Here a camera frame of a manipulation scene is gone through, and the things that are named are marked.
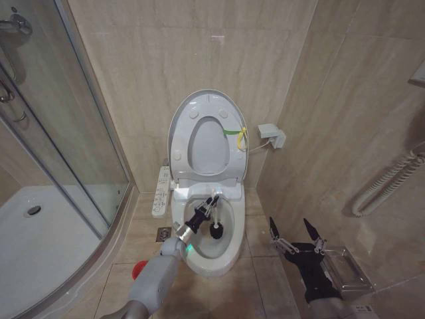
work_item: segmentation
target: red object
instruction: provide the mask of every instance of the red object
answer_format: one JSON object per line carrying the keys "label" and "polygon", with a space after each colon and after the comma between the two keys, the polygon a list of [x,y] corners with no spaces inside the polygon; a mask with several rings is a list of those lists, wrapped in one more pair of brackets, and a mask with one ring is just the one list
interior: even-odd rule
{"label": "red object", "polygon": [[133,271],[131,272],[131,276],[133,277],[133,280],[139,276],[143,268],[145,268],[148,261],[139,261],[137,264],[134,265]]}

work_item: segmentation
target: shower drain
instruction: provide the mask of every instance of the shower drain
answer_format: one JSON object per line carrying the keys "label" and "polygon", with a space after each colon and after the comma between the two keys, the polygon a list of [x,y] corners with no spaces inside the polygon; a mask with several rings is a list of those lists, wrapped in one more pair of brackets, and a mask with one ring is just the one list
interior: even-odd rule
{"label": "shower drain", "polygon": [[28,211],[26,211],[24,213],[24,216],[25,217],[32,217],[32,216],[34,216],[34,215],[36,215],[40,212],[41,212],[41,206],[40,205],[32,206]]}
{"label": "shower drain", "polygon": [[157,242],[160,243],[165,241],[167,238],[171,236],[171,227],[160,227],[157,232]]}

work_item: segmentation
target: white toilet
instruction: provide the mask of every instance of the white toilet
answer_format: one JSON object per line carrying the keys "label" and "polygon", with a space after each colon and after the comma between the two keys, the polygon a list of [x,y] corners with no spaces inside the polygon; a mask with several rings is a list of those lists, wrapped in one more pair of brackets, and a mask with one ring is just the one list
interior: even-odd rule
{"label": "white toilet", "polygon": [[236,104],[216,90],[188,96],[174,114],[168,135],[173,222],[182,225],[202,200],[218,194],[220,239],[209,232],[205,221],[186,250],[186,263],[203,276],[221,276],[239,257],[245,228],[243,179],[248,163],[248,136],[238,148],[238,134],[245,120]]}

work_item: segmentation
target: black toilet brush head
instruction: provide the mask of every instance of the black toilet brush head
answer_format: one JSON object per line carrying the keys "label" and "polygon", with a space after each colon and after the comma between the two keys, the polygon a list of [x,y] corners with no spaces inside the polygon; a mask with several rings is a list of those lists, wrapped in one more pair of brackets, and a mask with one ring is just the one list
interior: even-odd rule
{"label": "black toilet brush head", "polygon": [[223,225],[221,223],[217,223],[217,225],[217,228],[214,223],[210,225],[210,234],[214,239],[220,239],[223,236]]}

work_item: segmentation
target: glass shower enclosure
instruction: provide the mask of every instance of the glass shower enclosure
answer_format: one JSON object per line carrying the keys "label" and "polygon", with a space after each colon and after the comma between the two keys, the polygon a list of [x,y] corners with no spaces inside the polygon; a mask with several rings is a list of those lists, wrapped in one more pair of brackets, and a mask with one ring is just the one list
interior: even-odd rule
{"label": "glass shower enclosure", "polygon": [[64,10],[62,1],[0,0],[0,318],[72,277],[129,192]]}

